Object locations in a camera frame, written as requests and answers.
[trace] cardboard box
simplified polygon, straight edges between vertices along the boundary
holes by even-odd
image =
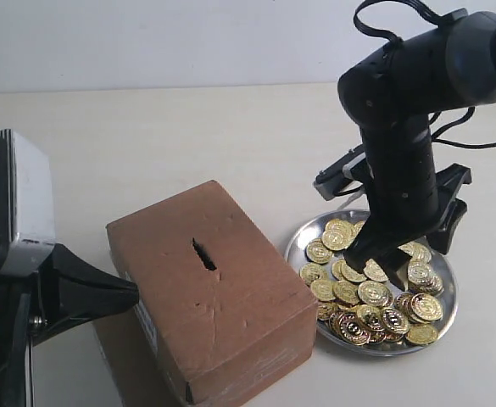
[[[305,362],[317,302],[210,181],[107,226],[159,369],[183,404],[244,404]]]

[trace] silver tray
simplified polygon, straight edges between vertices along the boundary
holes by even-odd
[[[306,258],[304,250],[306,249],[306,246],[309,242],[316,239],[317,237],[320,237],[320,235],[325,230],[325,224],[329,220],[342,219],[347,220],[351,223],[356,223],[361,220],[366,220],[368,218],[368,215],[369,212],[366,210],[348,209],[329,212],[314,218],[306,225],[298,229],[298,231],[294,234],[293,238],[287,245],[287,249],[285,252],[285,258],[287,262],[297,272],[303,265],[308,263],[309,261]],[[443,293],[441,293],[437,297],[443,306],[443,318],[433,324],[434,327],[439,331],[439,340],[451,327],[454,321],[455,314],[457,313],[457,283],[454,278],[453,271],[451,270],[451,267],[449,266],[446,259],[440,253],[432,250],[428,246],[426,239],[419,239],[418,242],[428,247],[431,251],[432,260],[430,264],[440,275],[440,277],[442,277],[443,280]],[[340,258],[342,258],[342,252],[335,252],[333,259],[325,265],[329,276],[333,280],[334,277],[331,273],[331,267],[332,264]],[[394,297],[402,292],[389,282],[387,283],[387,286],[393,292]],[[333,341],[336,345],[351,349],[354,352],[374,356],[396,356],[399,354],[409,354],[425,348],[423,346],[410,345],[405,340],[402,340],[398,343],[381,343],[379,345],[355,346],[351,343],[343,341],[339,337],[336,337],[326,326],[326,324],[321,321],[317,322],[317,331],[324,337]]]

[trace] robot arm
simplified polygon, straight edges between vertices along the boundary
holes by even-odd
[[[466,212],[456,195],[471,182],[470,169],[453,164],[436,173],[428,115],[496,103],[496,14],[461,9],[438,16],[416,0],[394,0],[437,25],[403,41],[359,21],[360,10],[381,1],[386,0],[364,1],[354,23],[389,42],[338,82],[362,145],[322,171],[315,187],[328,200],[352,181],[362,182],[371,216],[344,258],[356,270],[375,259],[396,282],[393,274],[409,260],[397,247],[426,236],[446,254]]]

